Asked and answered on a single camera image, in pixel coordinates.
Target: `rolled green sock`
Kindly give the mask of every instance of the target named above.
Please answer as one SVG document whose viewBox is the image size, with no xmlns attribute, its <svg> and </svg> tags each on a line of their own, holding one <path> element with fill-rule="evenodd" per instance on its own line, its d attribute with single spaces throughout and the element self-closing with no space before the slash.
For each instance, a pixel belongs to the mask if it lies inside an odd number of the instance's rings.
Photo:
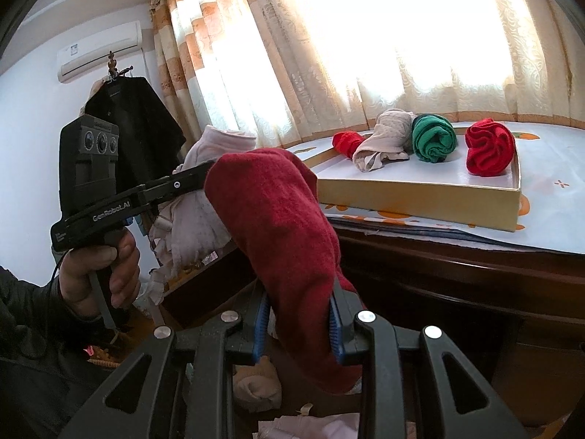
<svg viewBox="0 0 585 439">
<path fill-rule="evenodd" d="M 412 148 L 422 161 L 444 161 L 457 147 L 451 122 L 440 115 L 422 114 L 412 122 Z"/>
</svg>

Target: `rolled sock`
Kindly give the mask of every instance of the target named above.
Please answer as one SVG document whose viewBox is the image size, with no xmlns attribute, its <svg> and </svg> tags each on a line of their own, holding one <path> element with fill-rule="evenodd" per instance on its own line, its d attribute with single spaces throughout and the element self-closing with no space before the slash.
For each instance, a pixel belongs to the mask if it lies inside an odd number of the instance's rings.
<svg viewBox="0 0 585 439">
<path fill-rule="evenodd" d="M 514 158 L 516 141 L 503 124 L 493 119 L 475 122 L 465 132 L 467 170 L 481 177 L 496 177 Z"/>
<path fill-rule="evenodd" d="M 339 132 L 333 136 L 333 147 L 341 155 L 351 159 L 360 143 L 365 139 L 366 137 L 358 132 Z"/>
<path fill-rule="evenodd" d="M 283 387 L 276 368 L 268 356 L 254 366 L 236 366 L 233 375 L 233 396 L 251 413 L 278 409 L 283 401 Z"/>
<path fill-rule="evenodd" d="M 445 161 L 457 147 L 451 122 L 440 115 L 422 114 L 412 123 L 412 149 L 422 161 Z"/>
<path fill-rule="evenodd" d="M 353 164 L 361 171 L 381 168 L 384 160 L 407 160 L 414 114 L 388 109 L 376 119 L 374 133 L 353 154 Z"/>
<path fill-rule="evenodd" d="M 286 150 L 227 154 L 210 169 L 205 194 L 264 284 L 282 346 L 318 387 L 349 391 L 362 369 L 338 365 L 331 352 L 329 298 L 335 277 L 355 289 L 341 272 L 315 174 Z"/>
</svg>

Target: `rolled red sock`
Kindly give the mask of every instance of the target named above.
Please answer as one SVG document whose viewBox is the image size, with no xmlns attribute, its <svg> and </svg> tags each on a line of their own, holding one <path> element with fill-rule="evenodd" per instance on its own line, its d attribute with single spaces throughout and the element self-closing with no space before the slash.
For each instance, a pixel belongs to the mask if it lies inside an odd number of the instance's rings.
<svg viewBox="0 0 585 439">
<path fill-rule="evenodd" d="M 205 194 L 264 284 L 283 347 L 321 389 L 349 391 L 362 369 L 338 365 L 331 352 L 329 298 L 335 276 L 355 289 L 341 272 L 315 174 L 282 149 L 230 153 L 210 169 Z"/>
<path fill-rule="evenodd" d="M 366 137 L 358 132 L 339 132 L 333 136 L 333 147 L 341 155 L 345 155 L 351 160 L 353 154 L 365 139 Z"/>
<path fill-rule="evenodd" d="M 516 141 L 504 125 L 493 119 L 475 122 L 465 132 L 467 170 L 472 175 L 496 177 L 514 158 Z"/>
</svg>

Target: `cardboard box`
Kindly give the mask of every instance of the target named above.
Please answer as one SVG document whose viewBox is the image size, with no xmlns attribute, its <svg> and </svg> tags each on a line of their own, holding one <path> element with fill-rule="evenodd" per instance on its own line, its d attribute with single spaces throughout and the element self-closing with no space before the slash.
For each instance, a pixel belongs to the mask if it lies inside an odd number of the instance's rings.
<svg viewBox="0 0 585 439">
<path fill-rule="evenodd" d="M 501 176 L 473 176 L 466 168 L 465 130 L 455 128 L 458 147 L 445 162 L 426 163 L 412 155 L 369 173 L 339 155 L 331 137 L 288 150 L 317 174 L 321 203 L 515 231 L 521 194 L 518 153 Z"/>
</svg>

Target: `sheer curtain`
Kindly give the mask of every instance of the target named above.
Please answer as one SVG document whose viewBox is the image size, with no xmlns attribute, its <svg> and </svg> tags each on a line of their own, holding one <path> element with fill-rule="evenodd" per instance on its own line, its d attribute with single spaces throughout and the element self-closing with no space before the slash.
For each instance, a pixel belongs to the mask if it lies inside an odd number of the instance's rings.
<svg viewBox="0 0 585 439">
<path fill-rule="evenodd" d="M 160 0 L 155 44 L 163 89 L 189 117 L 198 139 L 204 125 L 243 130 L 259 146 L 299 140 L 294 119 L 245 0 Z"/>
<path fill-rule="evenodd" d="M 372 127 L 387 108 L 585 125 L 585 49 L 552 0 L 160 0 L 154 15 L 197 124 L 263 146 Z"/>
</svg>

